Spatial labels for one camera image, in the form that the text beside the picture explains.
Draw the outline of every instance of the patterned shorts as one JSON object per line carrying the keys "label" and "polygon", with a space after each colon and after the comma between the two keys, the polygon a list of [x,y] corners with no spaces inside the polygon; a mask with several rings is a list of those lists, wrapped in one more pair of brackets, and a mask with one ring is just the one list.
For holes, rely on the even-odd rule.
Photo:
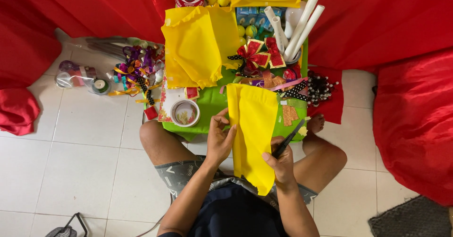
{"label": "patterned shorts", "polygon": [[[165,182],[170,193],[173,195],[173,199],[178,197],[178,194],[181,193],[183,188],[189,182],[190,178],[195,174],[195,172],[200,168],[201,164],[203,163],[206,156],[204,155],[197,155],[200,160],[185,160],[185,161],[178,161],[163,165],[156,165],[155,168],[159,173],[160,178]],[[258,189],[253,186],[250,182],[248,182],[244,177],[239,178],[235,176],[228,176],[219,169],[212,180],[211,187],[209,187],[209,191],[212,191],[217,188],[221,188],[228,183],[235,183],[243,188],[250,191],[252,194],[256,195],[257,197],[263,199],[274,208],[279,210],[279,203],[277,200],[277,190],[274,186],[271,188],[269,194],[266,196],[258,195]],[[313,198],[315,198],[318,193],[314,192],[313,190],[298,184],[299,192],[303,197],[303,201],[306,204],[309,204]]]}

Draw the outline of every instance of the bare foot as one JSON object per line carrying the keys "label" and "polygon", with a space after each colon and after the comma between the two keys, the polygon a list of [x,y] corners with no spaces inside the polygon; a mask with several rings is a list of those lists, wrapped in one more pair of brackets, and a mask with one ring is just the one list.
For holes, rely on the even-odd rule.
{"label": "bare foot", "polygon": [[314,134],[320,132],[324,129],[324,114],[319,113],[318,115],[314,116],[309,120],[307,123],[307,130],[312,131]]}

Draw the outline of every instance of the red glitter bow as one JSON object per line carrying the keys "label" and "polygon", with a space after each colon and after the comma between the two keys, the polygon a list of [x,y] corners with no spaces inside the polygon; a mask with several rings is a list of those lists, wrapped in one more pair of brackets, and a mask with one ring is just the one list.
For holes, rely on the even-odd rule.
{"label": "red glitter bow", "polygon": [[277,40],[274,37],[264,38],[264,44],[269,49],[267,53],[270,54],[270,68],[280,68],[285,67],[285,61],[283,60],[282,55],[280,55],[279,49],[277,47]]}
{"label": "red glitter bow", "polygon": [[269,63],[271,54],[260,52],[263,45],[263,41],[250,39],[247,45],[241,46],[237,50],[237,54],[246,60],[246,66],[252,71],[257,70],[258,66],[266,68]]}

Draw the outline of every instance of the green table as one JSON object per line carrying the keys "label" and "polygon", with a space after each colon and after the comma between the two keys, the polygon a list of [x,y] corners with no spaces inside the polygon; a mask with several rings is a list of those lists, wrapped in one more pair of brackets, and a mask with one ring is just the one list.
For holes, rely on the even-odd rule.
{"label": "green table", "polygon": [[[308,58],[308,40],[305,40],[303,43],[303,52],[302,52],[302,66],[300,68],[300,73],[302,77],[307,77],[307,58]],[[281,75],[282,70],[277,69],[272,71],[276,75]],[[191,141],[195,136],[198,134],[207,134],[209,131],[209,123],[211,121],[211,117],[216,115],[221,110],[228,107],[227,102],[227,90],[225,89],[223,94],[220,94],[220,88],[223,85],[229,84],[233,81],[235,77],[235,70],[229,69],[226,70],[224,66],[222,66],[222,76],[223,78],[217,81],[217,87],[207,87],[205,89],[200,90],[200,98],[197,99],[197,104],[200,107],[200,120],[198,123],[192,127],[180,127],[170,122],[164,122],[164,128],[168,131],[173,133],[177,133],[178,135],[184,137],[187,141]],[[299,109],[296,108],[297,115],[300,119],[305,118],[307,116],[307,109]],[[275,127],[274,133],[272,136],[284,136],[286,137],[290,132],[292,132],[295,128],[295,125],[298,121],[293,121],[293,125],[291,126],[284,126],[283,119],[281,122],[278,122],[279,116],[282,116],[283,110],[282,106],[279,104],[278,112],[277,112],[277,119],[275,120]],[[297,134],[292,141],[301,141],[303,136]]]}

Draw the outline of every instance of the white pvc pipe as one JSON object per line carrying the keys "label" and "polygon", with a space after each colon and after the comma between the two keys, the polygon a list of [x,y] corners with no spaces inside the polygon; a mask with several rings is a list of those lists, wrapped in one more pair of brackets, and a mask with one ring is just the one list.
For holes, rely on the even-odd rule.
{"label": "white pvc pipe", "polygon": [[277,48],[281,55],[285,52],[285,46],[283,44],[283,39],[286,38],[285,33],[283,33],[282,25],[280,23],[280,17],[274,17],[270,21],[272,27],[274,28],[275,40],[277,41]]}
{"label": "white pvc pipe", "polygon": [[289,60],[293,60],[294,59],[294,57],[296,56],[297,52],[300,49],[300,46],[302,46],[302,44],[305,41],[305,39],[309,36],[309,33],[310,33],[311,29],[316,24],[316,22],[318,21],[319,17],[323,13],[323,11],[324,11],[324,6],[322,6],[322,5],[316,6],[316,9],[314,10],[314,12],[313,12],[312,16],[310,17],[309,21],[307,22],[307,25],[303,29],[302,34],[299,37],[299,40],[297,41],[296,47],[294,48],[293,52],[289,55]]}
{"label": "white pvc pipe", "polygon": [[293,35],[291,37],[291,40],[289,41],[289,44],[285,49],[285,53],[283,54],[283,59],[285,61],[293,60],[292,58],[290,59],[289,55],[294,51],[294,49],[297,49],[297,47],[296,47],[297,41],[298,41],[300,35],[302,34],[302,31],[305,28],[307,21],[309,20],[310,14],[312,13],[313,9],[315,8],[317,2],[318,2],[318,0],[308,0],[307,1],[307,5],[305,6],[305,9],[303,10],[299,23],[297,24],[296,29],[294,30]]}
{"label": "white pvc pipe", "polygon": [[[270,7],[270,6],[266,7],[264,9],[264,13],[266,14],[267,19],[272,23],[272,19],[275,17],[275,13],[274,13],[274,10],[272,9],[272,7]],[[281,34],[285,34],[281,25],[280,25],[280,32],[281,32]],[[282,41],[283,41],[284,47],[286,48],[289,43],[288,38],[286,38],[286,36],[283,36]]]}

